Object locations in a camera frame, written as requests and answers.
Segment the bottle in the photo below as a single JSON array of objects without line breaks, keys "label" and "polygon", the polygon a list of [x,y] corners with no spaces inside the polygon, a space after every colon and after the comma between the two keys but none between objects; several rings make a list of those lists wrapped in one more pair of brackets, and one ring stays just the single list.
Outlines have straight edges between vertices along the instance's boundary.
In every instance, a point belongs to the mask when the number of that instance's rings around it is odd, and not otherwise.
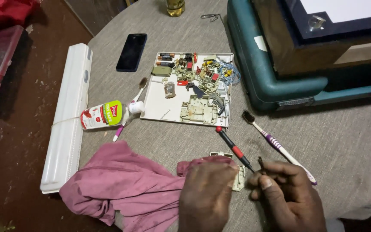
[{"label": "bottle", "polygon": [[170,16],[178,17],[186,9],[184,0],[165,0],[167,12]]},{"label": "bottle", "polygon": [[85,130],[115,126],[127,122],[133,114],[144,111],[143,102],[132,102],[127,105],[120,101],[112,101],[84,110],[80,121]]}]

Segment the yellow bottle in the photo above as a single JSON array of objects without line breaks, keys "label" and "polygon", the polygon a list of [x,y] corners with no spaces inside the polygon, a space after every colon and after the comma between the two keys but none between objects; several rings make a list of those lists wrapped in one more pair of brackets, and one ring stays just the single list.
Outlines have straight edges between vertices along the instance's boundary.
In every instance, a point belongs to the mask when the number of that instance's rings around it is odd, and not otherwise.
[{"label": "yellow bottle", "polygon": [[178,17],[186,9],[184,0],[165,0],[167,12],[170,16]]}]

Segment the blue wire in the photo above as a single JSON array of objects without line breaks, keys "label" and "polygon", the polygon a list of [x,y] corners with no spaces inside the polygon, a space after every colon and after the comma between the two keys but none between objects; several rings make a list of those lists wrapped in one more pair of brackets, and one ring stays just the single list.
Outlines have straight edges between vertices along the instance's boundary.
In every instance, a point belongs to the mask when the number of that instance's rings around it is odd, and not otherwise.
[{"label": "blue wire", "polygon": [[[237,70],[236,67],[234,67],[232,64],[222,64],[223,66],[220,67],[220,75],[221,75],[221,80],[226,84],[226,85],[236,85],[240,82],[241,80],[241,75],[240,72]],[[231,69],[233,70],[233,73],[231,73],[231,76],[225,77],[223,72],[223,69]]]}]

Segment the toothbrush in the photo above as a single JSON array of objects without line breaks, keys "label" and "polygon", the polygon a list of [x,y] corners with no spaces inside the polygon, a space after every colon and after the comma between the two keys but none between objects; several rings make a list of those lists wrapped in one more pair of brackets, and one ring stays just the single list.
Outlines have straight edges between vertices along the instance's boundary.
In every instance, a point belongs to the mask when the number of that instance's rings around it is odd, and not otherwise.
[{"label": "toothbrush", "polygon": [[284,149],[281,144],[273,138],[270,134],[265,132],[263,129],[261,129],[255,122],[254,122],[254,117],[247,111],[245,110],[243,112],[243,118],[249,123],[252,124],[264,137],[269,143],[277,150],[279,150],[292,164],[298,165],[306,171],[307,177],[309,178],[310,182],[312,182],[312,185],[317,185],[316,179],[313,177],[313,175],[305,168],[303,165],[301,165],[295,158],[293,158],[287,151]]},{"label": "toothbrush", "polygon": [[[138,98],[140,98],[140,96],[143,93],[143,91],[146,88],[146,86],[147,86],[147,78],[144,77],[144,78],[141,79],[140,83],[138,84],[138,87],[140,88],[140,92],[138,92],[137,96],[131,101],[131,103],[138,101]],[[122,125],[120,125],[118,127],[118,129],[116,131],[116,134],[114,135],[113,142],[116,142],[117,141],[118,136],[121,134],[122,129],[124,129],[125,124],[126,123],[123,123]]]}]

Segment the hand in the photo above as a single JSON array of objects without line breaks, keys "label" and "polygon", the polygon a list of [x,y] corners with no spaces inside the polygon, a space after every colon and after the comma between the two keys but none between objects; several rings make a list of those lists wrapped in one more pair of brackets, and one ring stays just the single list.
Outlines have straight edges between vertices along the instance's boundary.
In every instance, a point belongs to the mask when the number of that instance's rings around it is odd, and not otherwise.
[{"label": "hand", "polygon": [[228,221],[236,166],[202,163],[186,176],[178,206],[179,232],[221,232]]},{"label": "hand", "polygon": [[300,166],[285,162],[264,162],[265,171],[249,180],[254,200],[264,199],[276,225],[285,232],[327,231],[322,200]]}]

